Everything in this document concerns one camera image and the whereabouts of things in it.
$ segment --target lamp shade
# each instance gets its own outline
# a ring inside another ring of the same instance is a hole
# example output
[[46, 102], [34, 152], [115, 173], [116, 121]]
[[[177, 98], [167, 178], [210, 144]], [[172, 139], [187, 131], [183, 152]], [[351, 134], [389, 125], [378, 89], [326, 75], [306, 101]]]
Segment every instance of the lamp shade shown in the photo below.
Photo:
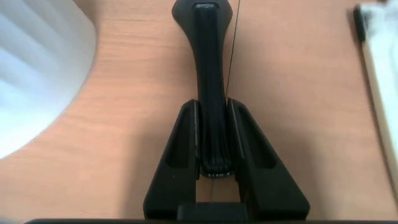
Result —
[[68, 106], [96, 50], [91, 21], [72, 0], [0, 0], [0, 158]]

